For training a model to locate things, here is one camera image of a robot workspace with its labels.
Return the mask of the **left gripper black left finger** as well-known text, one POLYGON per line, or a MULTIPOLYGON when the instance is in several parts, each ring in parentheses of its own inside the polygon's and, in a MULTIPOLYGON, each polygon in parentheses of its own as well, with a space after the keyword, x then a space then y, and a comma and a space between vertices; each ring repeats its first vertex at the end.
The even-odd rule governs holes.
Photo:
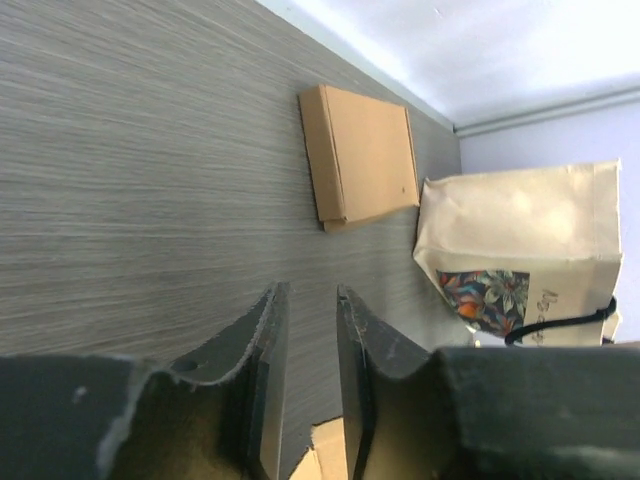
POLYGON ((289 339, 289 284, 277 282, 247 313, 170 369, 204 401, 205 452, 234 479, 277 479, 289 339))

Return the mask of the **brown cardboard box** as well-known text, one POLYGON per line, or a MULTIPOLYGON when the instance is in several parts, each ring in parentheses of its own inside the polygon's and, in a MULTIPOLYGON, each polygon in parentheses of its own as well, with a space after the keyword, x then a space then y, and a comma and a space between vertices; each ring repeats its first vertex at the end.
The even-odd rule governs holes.
POLYGON ((342 417, 313 425, 311 446, 294 468, 290 480, 347 480, 342 417))
POLYGON ((336 233, 419 205, 406 107, 329 85, 298 95, 318 219, 336 233))

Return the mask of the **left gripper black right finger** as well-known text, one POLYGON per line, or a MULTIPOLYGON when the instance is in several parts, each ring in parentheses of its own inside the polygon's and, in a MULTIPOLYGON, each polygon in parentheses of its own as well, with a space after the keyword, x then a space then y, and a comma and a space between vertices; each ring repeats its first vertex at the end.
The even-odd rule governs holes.
POLYGON ((345 285, 337 289, 336 326, 348 477, 431 479, 435 404, 428 352, 345 285))

